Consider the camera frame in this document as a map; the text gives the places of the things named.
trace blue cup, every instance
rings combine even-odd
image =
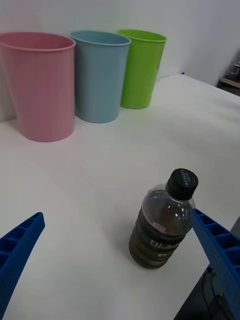
[[[100,31],[72,32],[75,46],[75,113],[82,120],[107,123],[119,115],[131,40]]]

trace cup rim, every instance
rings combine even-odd
[[[85,40],[81,39],[74,34],[79,34],[79,33],[99,33],[99,34],[106,34],[106,35],[114,35],[116,37],[121,37],[122,39],[125,40],[124,43],[105,43],[105,42],[98,42],[98,41],[90,41],[90,40]],[[130,38],[128,38],[125,35],[122,34],[117,34],[114,32],[105,32],[105,31],[96,31],[96,30],[80,30],[80,31],[73,31],[70,33],[70,37],[74,39],[76,42],[80,41],[86,44],[90,45],[97,45],[97,46],[107,46],[107,47],[123,47],[123,46],[129,46],[129,44],[132,42]]]
[[[21,46],[15,46],[11,44],[6,44],[4,42],[1,42],[1,36],[3,35],[9,35],[9,34],[38,34],[38,35],[48,35],[48,36],[57,36],[60,38],[65,38],[66,40],[70,41],[71,44],[67,46],[63,46],[60,48],[27,48],[27,47],[21,47]],[[28,51],[28,52],[59,52],[59,51],[65,51],[69,50],[73,47],[75,47],[76,42],[71,39],[68,36],[57,34],[57,33],[51,33],[51,32],[35,32],[35,31],[10,31],[10,32],[0,32],[0,47],[14,49],[14,50],[20,50],[20,51]]]
[[[128,35],[127,32],[128,31],[134,31],[134,32],[139,32],[139,33],[145,33],[146,35],[154,35],[154,36],[158,36],[161,37],[162,39],[147,39],[144,37],[138,37],[138,36],[131,36]],[[151,42],[151,43],[165,43],[167,41],[167,38],[160,34],[160,33],[156,33],[156,32],[152,32],[152,31],[147,31],[147,30],[141,30],[141,29],[129,29],[129,28],[121,28],[119,30],[117,30],[117,33],[119,33],[120,35],[123,35],[125,37],[129,37],[130,39],[134,39],[134,40],[138,40],[138,41],[143,41],[143,42]]]

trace plastic cup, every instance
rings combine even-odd
[[[120,29],[118,34],[131,39],[121,97],[121,106],[146,108],[152,98],[166,38],[158,33]]]
[[[74,130],[74,46],[62,35],[0,34],[3,69],[23,135],[52,142]]]
[[[107,123],[120,110],[131,40],[119,34],[78,31],[75,47],[75,114],[87,122]]]

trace shelf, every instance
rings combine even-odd
[[[230,86],[233,86],[235,88],[240,89],[240,82],[236,82],[236,81],[224,78],[224,77],[221,78],[219,81],[222,82],[222,83],[228,84]]]

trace black cable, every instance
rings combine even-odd
[[[212,312],[211,312],[211,310],[210,310],[210,308],[209,308],[209,304],[208,304],[208,302],[207,302],[207,299],[206,299],[205,293],[204,293],[205,278],[206,278],[206,275],[207,275],[208,273],[209,273],[209,270],[208,270],[208,268],[207,268],[207,270],[206,270],[206,271],[204,272],[204,274],[203,274],[202,281],[201,281],[201,293],[202,293],[202,297],[203,297],[203,300],[204,300],[204,302],[205,302],[207,311],[208,311],[208,313],[209,313],[209,315],[210,315],[210,319],[212,319],[213,314],[212,314]]]
[[[215,273],[212,274],[211,276],[211,280],[210,280],[210,286],[211,286],[211,291],[212,291],[212,294],[213,294],[213,298],[214,298],[214,301],[216,302],[218,308],[220,309],[221,313],[224,315],[224,317],[227,319],[227,320],[232,320],[228,315],[227,313],[225,312],[225,310],[223,309],[223,307],[221,306],[221,304],[218,302],[218,300],[216,299],[219,295],[216,294],[215,290],[214,290],[214,286],[213,286],[213,279],[214,277],[216,276]]]

